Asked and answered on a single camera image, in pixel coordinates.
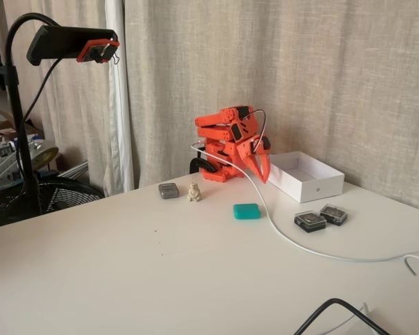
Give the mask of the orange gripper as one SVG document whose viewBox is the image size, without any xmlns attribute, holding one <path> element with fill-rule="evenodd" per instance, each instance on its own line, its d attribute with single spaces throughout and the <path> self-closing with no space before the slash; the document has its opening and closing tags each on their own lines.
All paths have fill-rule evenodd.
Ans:
<svg viewBox="0 0 419 335">
<path fill-rule="evenodd" d="M 237 145 L 243 163 L 264 184 L 270 175 L 271 144 L 267 136 L 255 135 Z"/>
</svg>

